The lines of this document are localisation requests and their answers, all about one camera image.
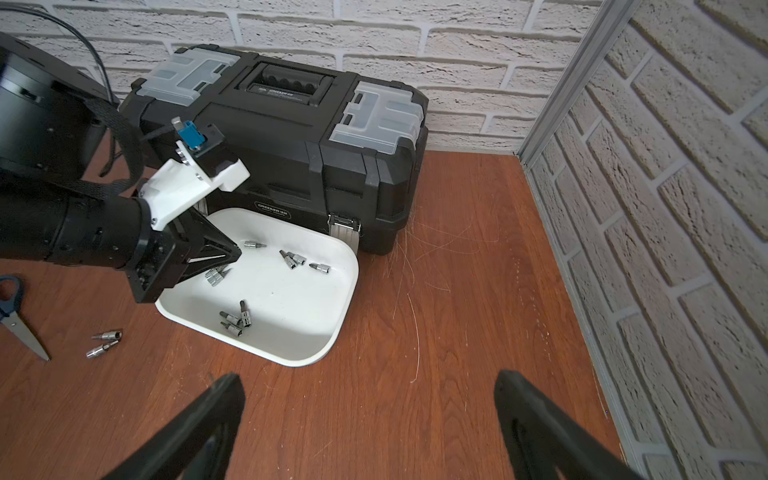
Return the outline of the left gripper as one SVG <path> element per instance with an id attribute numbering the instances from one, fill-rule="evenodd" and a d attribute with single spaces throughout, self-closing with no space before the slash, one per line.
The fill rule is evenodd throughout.
<path id="1" fill-rule="evenodd" d="M 134 300 L 153 303 L 165 290 L 233 264 L 241 255 L 233 240 L 196 208 L 190 208 L 163 230 L 141 234 L 124 272 Z"/>

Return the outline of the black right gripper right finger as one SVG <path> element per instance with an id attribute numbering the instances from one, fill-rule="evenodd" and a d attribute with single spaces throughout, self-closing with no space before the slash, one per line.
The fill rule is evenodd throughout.
<path id="1" fill-rule="evenodd" d="M 498 373 L 494 403 L 517 479 L 640 477 L 521 373 Z"/>

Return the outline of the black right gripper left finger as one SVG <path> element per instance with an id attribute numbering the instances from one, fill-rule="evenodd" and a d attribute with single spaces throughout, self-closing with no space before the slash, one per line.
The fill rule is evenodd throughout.
<path id="1" fill-rule="evenodd" d="M 216 380 L 107 479 L 223 479 L 245 407 L 240 376 Z"/>

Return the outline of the silver socket bit nine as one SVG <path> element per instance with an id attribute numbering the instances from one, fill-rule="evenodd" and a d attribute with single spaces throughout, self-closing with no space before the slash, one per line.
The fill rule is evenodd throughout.
<path id="1" fill-rule="evenodd" d="M 216 267 L 205 273 L 206 281 L 213 287 L 220 284 L 228 275 L 230 268 L 227 266 Z"/>

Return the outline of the silver bit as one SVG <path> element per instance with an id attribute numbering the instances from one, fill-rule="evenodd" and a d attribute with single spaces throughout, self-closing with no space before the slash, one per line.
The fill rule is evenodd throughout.
<path id="1" fill-rule="evenodd" d="M 219 314 L 220 314 L 220 316 L 222 318 L 224 318 L 229 323 L 235 324 L 237 326 L 242 326 L 243 325 L 243 322 L 242 322 L 242 320 L 239 317 L 236 317 L 236 316 L 234 316 L 234 315 L 232 315 L 230 313 L 227 313 L 225 311 L 220 311 Z"/>
<path id="2" fill-rule="evenodd" d="M 232 323 L 230 323 L 230 322 L 228 322 L 228 321 L 222 321 L 222 322 L 221 322 L 221 325 L 222 325 L 222 326 L 223 326 L 223 327 L 224 327 L 224 328 L 225 328 L 225 329 L 226 329 L 226 330 L 227 330 L 227 331 L 228 331 L 228 332 L 229 332 L 231 335 L 233 335 L 233 336 L 235 336 L 235 337 L 239 337 L 239 336 L 241 336 L 241 335 L 242 335 L 242 333 L 243 333 L 243 330 L 242 330 L 242 329 L 241 329 L 239 326 L 237 326 L 237 325 L 235 325 L 235 324 L 232 324 Z"/>

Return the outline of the dark bit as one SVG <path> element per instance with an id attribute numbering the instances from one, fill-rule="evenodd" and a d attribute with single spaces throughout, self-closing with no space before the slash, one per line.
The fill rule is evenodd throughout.
<path id="1" fill-rule="evenodd" d="M 250 327 L 252 325 L 251 314 L 250 314 L 250 310 L 249 310 L 249 308 L 247 306 L 246 301 L 245 300 L 241 300 L 239 302 L 239 305 L 240 305 L 240 322 L 239 322 L 239 324 L 243 328 Z"/>

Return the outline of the silver socket bit one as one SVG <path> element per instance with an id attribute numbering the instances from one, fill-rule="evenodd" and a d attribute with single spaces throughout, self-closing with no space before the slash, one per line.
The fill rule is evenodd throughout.
<path id="1" fill-rule="evenodd" d="M 297 267 L 297 263 L 295 262 L 293 257 L 288 252 L 286 252 L 284 250 L 280 250 L 279 253 L 280 253 L 282 259 L 284 260 L 284 262 L 286 263 L 286 265 L 290 269 L 294 269 L 294 268 Z"/>

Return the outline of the silver socket bit three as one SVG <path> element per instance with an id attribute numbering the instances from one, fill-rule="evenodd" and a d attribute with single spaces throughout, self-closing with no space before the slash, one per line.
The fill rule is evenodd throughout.
<path id="1" fill-rule="evenodd" d="M 112 330 L 92 335 L 91 339 L 103 341 L 119 341 L 122 338 L 122 335 L 123 333 L 121 330 Z"/>

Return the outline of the silver socket bit four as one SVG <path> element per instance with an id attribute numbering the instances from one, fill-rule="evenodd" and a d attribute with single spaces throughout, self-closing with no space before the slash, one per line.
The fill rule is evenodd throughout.
<path id="1" fill-rule="evenodd" d="M 310 263 L 309 267 L 316 271 L 322 272 L 324 274 L 328 274 L 331 270 L 331 267 L 329 265 L 322 264 L 322 263 Z"/>

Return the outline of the silver socket bit five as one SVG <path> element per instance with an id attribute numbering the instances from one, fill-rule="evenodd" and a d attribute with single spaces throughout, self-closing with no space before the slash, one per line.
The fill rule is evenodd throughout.
<path id="1" fill-rule="evenodd" d="M 107 351 L 109 351 L 113 347 L 117 346 L 119 343 L 120 343 L 119 340 L 113 340 L 113 341 L 104 343 L 96 348 L 89 350 L 86 353 L 86 358 L 94 359 L 94 358 L 100 357 L 101 355 L 105 354 Z"/>

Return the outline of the silver socket bit two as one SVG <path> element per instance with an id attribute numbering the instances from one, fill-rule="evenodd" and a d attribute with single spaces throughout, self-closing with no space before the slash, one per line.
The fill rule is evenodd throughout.
<path id="1" fill-rule="evenodd" d="M 304 256 L 302 256 L 302 255 L 299 255 L 299 254 L 294 253 L 294 252 L 288 252 L 288 255 L 292 258 L 292 260 L 297 265 L 304 265 L 306 263 L 306 258 Z"/>

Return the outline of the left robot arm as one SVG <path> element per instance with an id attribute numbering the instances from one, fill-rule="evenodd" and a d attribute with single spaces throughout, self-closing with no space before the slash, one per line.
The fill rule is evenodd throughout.
<path id="1" fill-rule="evenodd" d="M 94 80 L 1 38 L 1 254 L 125 273 L 134 299 L 236 262 L 198 211 L 249 176 L 214 126 L 132 125 Z"/>

